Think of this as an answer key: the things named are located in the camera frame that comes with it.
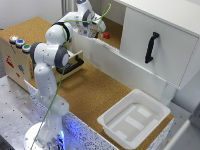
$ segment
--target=wooden countertop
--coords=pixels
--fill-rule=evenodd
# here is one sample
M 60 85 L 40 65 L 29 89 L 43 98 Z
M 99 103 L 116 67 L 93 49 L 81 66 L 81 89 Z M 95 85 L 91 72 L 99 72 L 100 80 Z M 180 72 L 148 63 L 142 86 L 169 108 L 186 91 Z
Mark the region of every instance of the wooden countertop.
M 11 35 L 18 35 L 27 44 L 45 42 L 45 33 L 49 27 L 50 23 L 36 17 L 1 31 L 0 36 L 9 41 Z M 36 87 L 34 79 L 29 82 Z M 58 94 L 69 102 L 72 113 L 119 149 L 123 149 L 104 133 L 97 118 L 129 92 L 131 89 L 85 62 L 80 71 L 63 80 Z M 146 149 L 172 119 L 173 116 L 169 115 L 137 150 Z

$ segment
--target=white cabinet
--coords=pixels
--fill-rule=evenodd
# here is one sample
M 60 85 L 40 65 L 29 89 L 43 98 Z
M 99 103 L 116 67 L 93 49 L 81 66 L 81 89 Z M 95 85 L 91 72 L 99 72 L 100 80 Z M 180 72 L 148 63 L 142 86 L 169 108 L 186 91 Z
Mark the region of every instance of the white cabinet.
M 149 41 L 159 34 L 152 48 L 153 60 L 145 63 Z M 120 54 L 179 86 L 189 64 L 198 37 L 149 17 L 126 9 Z
M 118 2 L 127 6 L 120 54 L 184 87 L 200 69 L 200 7 L 180 0 Z M 152 39 L 154 33 L 159 37 Z

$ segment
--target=empty white container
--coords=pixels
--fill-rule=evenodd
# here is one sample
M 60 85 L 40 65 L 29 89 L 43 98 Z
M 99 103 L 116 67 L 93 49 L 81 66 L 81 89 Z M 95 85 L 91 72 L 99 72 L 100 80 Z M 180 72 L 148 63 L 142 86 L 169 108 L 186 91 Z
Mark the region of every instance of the empty white container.
M 97 120 L 119 145 L 136 149 L 169 113 L 169 108 L 149 95 L 133 90 Z

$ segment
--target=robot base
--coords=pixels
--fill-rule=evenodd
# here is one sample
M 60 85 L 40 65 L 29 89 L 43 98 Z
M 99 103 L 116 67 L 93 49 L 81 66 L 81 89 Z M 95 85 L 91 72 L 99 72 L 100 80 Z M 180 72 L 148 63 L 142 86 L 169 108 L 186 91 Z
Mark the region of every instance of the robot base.
M 40 125 L 41 125 L 41 122 L 35 124 L 26 132 L 25 137 L 24 137 L 24 149 L 25 150 L 57 150 L 56 148 L 53 148 L 53 147 L 51 149 L 49 149 L 49 147 L 47 147 L 47 146 L 44 147 L 38 141 L 36 141 L 34 143 L 32 149 L 31 149 L 34 138 L 40 128 Z M 65 138 L 63 140 L 64 145 L 65 145 L 64 150 L 66 150 L 70 143 L 69 133 L 65 132 L 64 136 L 65 136 Z

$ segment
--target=cabinet door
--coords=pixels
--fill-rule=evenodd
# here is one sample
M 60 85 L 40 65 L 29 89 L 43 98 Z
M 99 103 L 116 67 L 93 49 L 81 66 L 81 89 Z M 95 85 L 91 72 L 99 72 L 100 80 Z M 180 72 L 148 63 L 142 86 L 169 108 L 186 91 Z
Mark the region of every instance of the cabinet door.
M 160 35 L 154 40 L 151 56 L 145 56 L 153 32 Z M 120 54 L 155 73 L 163 79 L 180 85 L 198 38 L 157 19 L 127 8 Z

